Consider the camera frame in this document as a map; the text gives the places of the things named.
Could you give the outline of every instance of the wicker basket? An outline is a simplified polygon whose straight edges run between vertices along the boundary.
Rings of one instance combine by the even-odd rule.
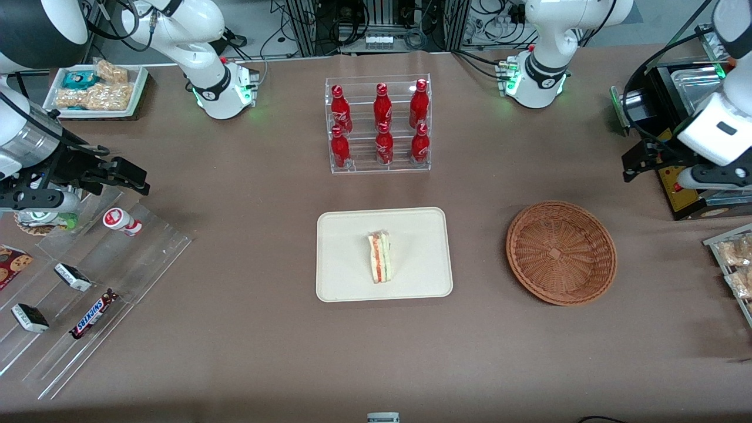
[[[540,202],[522,210],[509,227],[506,247],[520,283],[559,306],[593,301],[616,275],[616,248],[608,231],[568,202]]]

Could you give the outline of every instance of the brown table surface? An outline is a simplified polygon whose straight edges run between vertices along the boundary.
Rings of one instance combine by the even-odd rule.
[[[636,138],[608,88],[655,50],[581,50],[544,110],[450,54],[273,62],[258,106],[228,121],[196,107],[177,68],[150,69],[140,120],[65,125],[147,169],[142,203],[195,241],[58,398],[0,378],[16,413],[0,420],[749,421],[750,332],[701,240],[750,219],[674,222],[654,175],[621,178]],[[425,72],[431,172],[331,175],[324,79]],[[541,302],[507,264],[511,219],[548,199],[587,208],[616,243],[616,280],[587,306]],[[317,299],[319,215],[418,206],[446,212],[449,297]],[[37,241],[9,216],[2,233]]]

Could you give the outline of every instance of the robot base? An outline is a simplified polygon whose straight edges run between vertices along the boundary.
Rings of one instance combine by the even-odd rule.
[[[530,55],[529,51],[523,51],[517,56],[509,56],[507,63],[514,65],[506,71],[509,81],[500,81],[499,86],[504,87],[503,95],[511,97],[521,105],[527,108],[544,108],[553,102],[559,93],[562,92],[565,77],[562,77],[558,84],[547,89],[542,89],[534,79],[527,74],[525,61]]]
[[[227,63],[225,66],[230,70],[230,85],[214,101],[202,99],[194,90],[199,106],[206,114],[214,119],[229,119],[238,115],[248,106],[256,105],[258,93],[258,74],[251,74],[248,68]]]

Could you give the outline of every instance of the cookie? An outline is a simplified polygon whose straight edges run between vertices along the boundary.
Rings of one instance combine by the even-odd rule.
[[[34,259],[32,258],[32,256],[26,254],[16,257],[11,262],[11,270],[13,270],[14,272],[20,272],[21,270],[24,270],[33,260]]]

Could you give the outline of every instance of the acrylic bottle rack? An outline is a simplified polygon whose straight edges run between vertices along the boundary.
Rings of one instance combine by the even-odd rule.
[[[348,173],[380,173],[380,172],[428,172],[431,170],[431,151],[422,166],[415,166],[410,161],[411,145],[415,129],[410,127],[410,100],[415,92],[415,83],[419,78],[428,81],[429,99],[431,99],[431,75],[392,75],[366,76],[354,78],[327,78],[324,87],[324,108],[326,113],[326,133],[329,145],[329,166],[334,174]],[[376,100],[376,85],[385,83],[389,89],[392,101],[392,128],[394,138],[394,161],[389,165],[381,165],[376,160],[376,128],[373,104]],[[344,97],[350,103],[350,113],[353,118],[353,131],[347,134],[350,142],[350,155],[353,164],[348,169],[339,169],[335,165],[332,153],[332,87],[342,86]],[[431,108],[429,103],[426,124],[428,136],[433,144]]]

